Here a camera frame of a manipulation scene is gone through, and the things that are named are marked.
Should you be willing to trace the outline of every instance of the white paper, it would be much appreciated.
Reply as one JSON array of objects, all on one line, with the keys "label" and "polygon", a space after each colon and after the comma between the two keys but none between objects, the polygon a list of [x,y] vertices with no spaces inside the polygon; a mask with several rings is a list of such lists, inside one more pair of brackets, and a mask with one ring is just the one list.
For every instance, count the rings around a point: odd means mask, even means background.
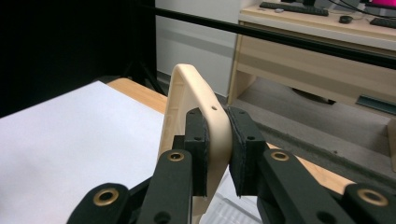
[{"label": "white paper", "polygon": [[65,223],[104,183],[155,168],[163,114],[101,82],[0,119],[0,223]]}]

